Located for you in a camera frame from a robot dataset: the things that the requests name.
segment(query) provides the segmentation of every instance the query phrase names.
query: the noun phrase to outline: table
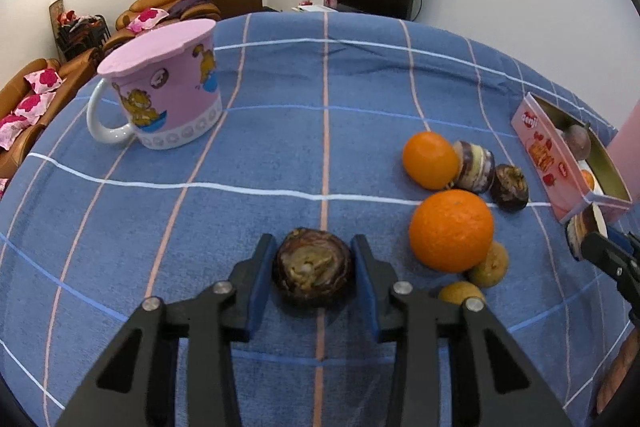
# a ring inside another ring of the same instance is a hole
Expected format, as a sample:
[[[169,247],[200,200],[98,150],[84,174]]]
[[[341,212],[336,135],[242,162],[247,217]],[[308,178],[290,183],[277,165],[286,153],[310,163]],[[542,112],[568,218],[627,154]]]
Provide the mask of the table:
[[[631,329],[628,306],[610,280],[570,256],[510,119],[530,90],[591,122],[604,143],[615,130],[526,65],[425,25],[260,13],[222,21],[215,39],[226,109],[209,134],[168,151],[98,144],[83,114],[96,79],[49,126],[0,203],[0,239],[8,237],[0,373],[35,422],[54,424],[145,295],[196,295],[249,256],[263,232],[279,241],[294,227],[345,241],[365,233],[414,286],[457,279],[421,266],[408,247],[412,212],[429,193],[404,174],[401,151],[430,128],[524,169],[532,203],[517,214],[492,209],[511,268],[486,297],[584,425]],[[116,100],[112,93],[100,106],[105,125],[124,123]],[[638,219],[635,208],[616,227],[637,232]],[[244,425],[383,425],[393,353],[372,342],[354,303],[301,317],[271,296],[257,336],[234,346]],[[184,388],[181,372],[179,426]],[[445,393],[444,425],[448,410]]]
[[[336,12],[337,10],[334,10],[333,8],[329,8],[328,6],[322,6],[320,4],[307,4],[307,5],[300,5],[300,6],[294,6],[293,8],[291,8],[294,12],[302,12],[302,13],[314,13],[314,12],[327,12],[327,13],[331,13],[331,12]]]

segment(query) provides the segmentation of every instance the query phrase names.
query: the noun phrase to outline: screw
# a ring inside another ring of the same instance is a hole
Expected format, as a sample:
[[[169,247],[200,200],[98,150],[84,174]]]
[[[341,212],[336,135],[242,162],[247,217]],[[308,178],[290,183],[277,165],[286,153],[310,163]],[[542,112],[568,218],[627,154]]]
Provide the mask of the screw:
[[[229,281],[218,281],[213,285],[213,293],[226,295],[231,293],[234,286]]]
[[[142,301],[142,309],[145,312],[154,312],[160,307],[160,299],[158,297],[149,297]]]
[[[407,281],[394,282],[394,292],[396,292],[398,295],[409,295],[409,293],[411,293],[412,291],[414,291],[414,287],[410,282],[407,282]]]
[[[466,309],[470,312],[481,312],[484,309],[484,302],[482,302],[478,297],[469,297],[465,301]]]

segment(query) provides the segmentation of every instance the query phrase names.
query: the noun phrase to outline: brown leather sofa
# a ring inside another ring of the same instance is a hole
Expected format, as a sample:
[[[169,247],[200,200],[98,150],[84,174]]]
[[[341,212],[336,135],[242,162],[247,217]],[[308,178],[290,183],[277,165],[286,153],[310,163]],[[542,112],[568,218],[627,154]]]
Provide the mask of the brown leather sofa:
[[[121,13],[116,20],[116,32],[102,45],[102,51],[105,55],[112,52],[117,47],[129,42],[136,37],[136,34],[127,29],[129,23],[140,15],[147,8],[162,8],[163,10],[169,10],[171,6],[181,0],[137,0],[133,3],[128,10]],[[185,21],[189,19],[213,19],[219,21],[221,19],[220,10],[213,3],[198,4],[185,11],[180,19],[171,19],[168,21],[162,21],[156,26],[166,26],[173,22]]]
[[[22,131],[8,151],[0,148],[0,178],[11,179],[14,177],[15,171],[22,165],[47,125],[66,104],[76,97],[78,90],[95,76],[98,61],[99,52],[95,48],[85,51],[82,55],[62,65],[55,58],[38,58],[18,71],[0,90],[0,118],[4,118],[17,107],[25,96],[33,94],[31,86],[24,79],[26,74],[54,68],[60,77],[65,79],[65,82],[56,91],[47,112],[40,117],[38,123]]]

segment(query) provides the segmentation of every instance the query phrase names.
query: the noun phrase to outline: pink cushion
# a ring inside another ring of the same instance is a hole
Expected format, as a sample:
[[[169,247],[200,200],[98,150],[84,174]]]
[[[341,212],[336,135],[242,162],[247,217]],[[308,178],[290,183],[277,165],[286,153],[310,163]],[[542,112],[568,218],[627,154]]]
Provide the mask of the pink cushion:
[[[56,70],[53,68],[47,68],[46,70],[26,74],[24,78],[31,84],[31,89],[33,89],[36,94],[42,94],[43,92],[58,89],[63,82],[60,75],[56,73]]]
[[[162,19],[166,19],[169,16],[169,12],[161,8],[147,8],[135,19],[133,19],[127,28],[132,32],[138,34],[144,30],[152,29]]]
[[[9,178],[0,178],[0,200],[2,196],[4,196],[4,190],[6,189],[6,184],[9,182]]]
[[[15,139],[20,133],[31,126],[25,116],[7,115],[0,120],[0,147],[5,150],[11,149]]]
[[[30,125],[34,125],[47,112],[47,108],[55,95],[54,92],[44,92],[25,96],[18,104],[18,107],[15,108],[14,115],[24,116]]]

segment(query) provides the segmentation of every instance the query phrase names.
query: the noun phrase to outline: chair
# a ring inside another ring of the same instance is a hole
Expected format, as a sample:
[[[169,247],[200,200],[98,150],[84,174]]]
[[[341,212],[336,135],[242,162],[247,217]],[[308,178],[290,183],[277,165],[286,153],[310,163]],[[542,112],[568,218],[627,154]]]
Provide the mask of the chair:
[[[18,167],[47,125],[76,97],[78,90],[95,76],[99,55],[99,51],[93,48],[62,65],[55,58],[38,58],[18,71],[0,90],[0,118],[4,118],[17,107],[25,96],[33,94],[31,86],[24,79],[26,74],[54,68],[60,77],[65,79],[65,82],[57,89],[47,112],[40,117],[38,122],[22,131],[8,151],[0,148],[0,178],[11,179],[14,177]]]
[[[102,46],[102,51],[104,55],[109,54],[117,47],[129,42],[131,39],[135,38],[136,35],[131,30],[127,29],[127,25],[135,19],[138,15],[140,15],[147,8],[161,8],[163,10],[169,10],[174,4],[181,0],[137,0],[133,3],[128,10],[124,11],[120,14],[118,19],[116,20],[116,32],[113,36],[108,39]],[[158,26],[164,26],[166,24],[170,24],[171,22],[185,21],[189,19],[213,19],[215,21],[219,21],[222,16],[220,14],[220,10],[213,3],[204,3],[198,4],[197,6],[193,6],[183,12],[180,16],[180,19],[173,20],[165,20],[162,21]]]
[[[56,43],[65,55],[65,60],[72,60],[85,51],[97,48],[111,37],[107,23],[102,15],[96,15],[93,20],[83,20],[76,23],[72,29],[68,25],[60,26]]]

